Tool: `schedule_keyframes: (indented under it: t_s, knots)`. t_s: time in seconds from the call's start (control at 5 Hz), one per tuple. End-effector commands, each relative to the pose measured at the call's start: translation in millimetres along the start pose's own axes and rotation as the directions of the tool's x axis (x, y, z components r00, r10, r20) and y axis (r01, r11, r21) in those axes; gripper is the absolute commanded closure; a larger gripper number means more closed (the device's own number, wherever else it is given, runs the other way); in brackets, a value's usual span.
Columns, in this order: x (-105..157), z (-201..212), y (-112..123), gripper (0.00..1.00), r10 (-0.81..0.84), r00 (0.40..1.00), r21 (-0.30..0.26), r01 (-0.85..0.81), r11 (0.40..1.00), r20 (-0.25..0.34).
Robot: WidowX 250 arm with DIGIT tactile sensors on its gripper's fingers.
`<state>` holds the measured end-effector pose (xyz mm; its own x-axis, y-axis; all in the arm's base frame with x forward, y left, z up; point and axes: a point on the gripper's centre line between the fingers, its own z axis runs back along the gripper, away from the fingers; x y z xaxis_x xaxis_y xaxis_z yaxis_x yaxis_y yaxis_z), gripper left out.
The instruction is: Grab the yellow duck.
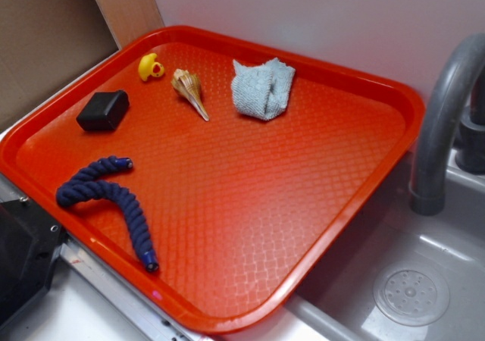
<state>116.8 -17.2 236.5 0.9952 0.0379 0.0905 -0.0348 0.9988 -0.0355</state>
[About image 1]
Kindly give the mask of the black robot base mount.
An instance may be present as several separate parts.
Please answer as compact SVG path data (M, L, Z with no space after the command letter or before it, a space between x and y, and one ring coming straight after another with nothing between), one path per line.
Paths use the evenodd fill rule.
M50 290L66 232L34 200L1 203L1 328Z

